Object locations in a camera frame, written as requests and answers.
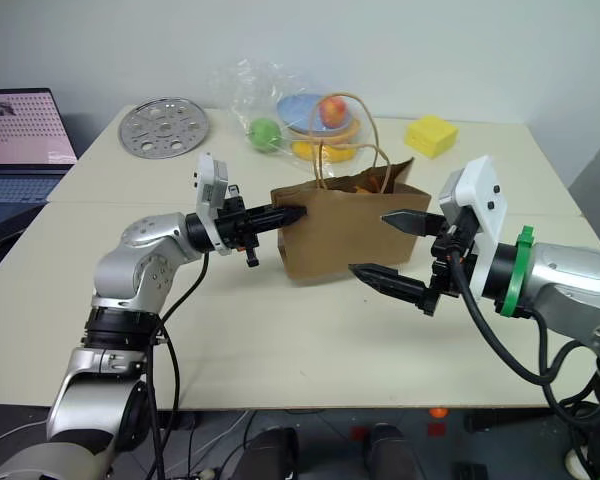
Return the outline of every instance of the metal plate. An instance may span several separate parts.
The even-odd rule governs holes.
[[[133,109],[120,122],[124,148],[141,158],[169,158],[197,147],[209,132],[207,116],[185,98],[160,98]]]

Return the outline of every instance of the paper bag handle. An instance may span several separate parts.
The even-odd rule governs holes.
[[[332,97],[348,97],[348,98],[352,98],[353,100],[355,100],[356,102],[358,102],[363,110],[365,111],[367,118],[369,119],[369,123],[371,123],[371,127],[373,128],[373,137],[375,140],[375,145],[371,144],[371,143],[340,143],[340,144],[335,144],[335,145],[330,145],[332,148],[335,149],[360,149],[360,148],[373,148],[375,150],[375,155],[373,157],[373,167],[375,167],[378,163],[378,155],[380,155],[386,162],[387,162],[387,173],[385,174],[384,177],[384,181],[382,182],[382,187],[380,188],[380,193],[384,193],[385,189],[387,188],[387,185],[389,184],[389,178],[391,176],[391,162],[389,161],[389,157],[387,156],[387,154],[380,148],[380,139],[379,139],[379,135],[378,135],[378,127],[376,126],[376,122],[373,120],[373,117],[371,116],[371,112],[369,112],[369,109],[367,108],[367,106],[365,105],[365,103],[362,101],[362,99],[360,97],[358,97],[357,95],[354,95],[353,93],[348,93],[348,92],[335,92],[335,93],[330,93],[328,95],[323,96],[320,100],[318,100],[318,102],[316,102],[316,104],[313,106],[313,108],[311,109],[311,115],[309,115],[309,130],[308,130],[308,137],[309,137],[309,142],[311,143],[311,156],[313,157],[313,173],[316,177],[316,187],[317,188],[323,188],[323,189],[327,189],[327,184],[324,181],[324,174],[322,172],[322,150],[324,147],[324,140],[320,139],[319,140],[319,144],[318,144],[318,151],[316,152],[316,148],[315,148],[315,144],[318,143],[318,139],[314,136],[314,130],[313,130],[313,124],[316,120],[316,115],[318,113],[318,108],[320,107],[320,104],[322,102],[324,102],[325,100],[332,98]]]

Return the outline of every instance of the plastic bag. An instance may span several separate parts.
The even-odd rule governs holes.
[[[322,143],[324,177],[368,166],[373,153],[335,147],[363,143],[373,129],[363,104],[354,99],[333,97],[316,107],[328,93],[323,87],[282,65],[246,59],[216,70],[211,86],[216,102],[236,120],[238,134],[256,150],[313,171]]]

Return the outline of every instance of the apple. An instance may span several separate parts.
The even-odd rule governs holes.
[[[341,127],[346,118],[347,103],[342,97],[330,97],[320,103],[320,120],[325,127]]]

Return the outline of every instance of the yellow sponge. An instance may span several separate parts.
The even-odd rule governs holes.
[[[407,128],[405,143],[433,158],[450,149],[458,136],[458,128],[435,115],[425,115]]]

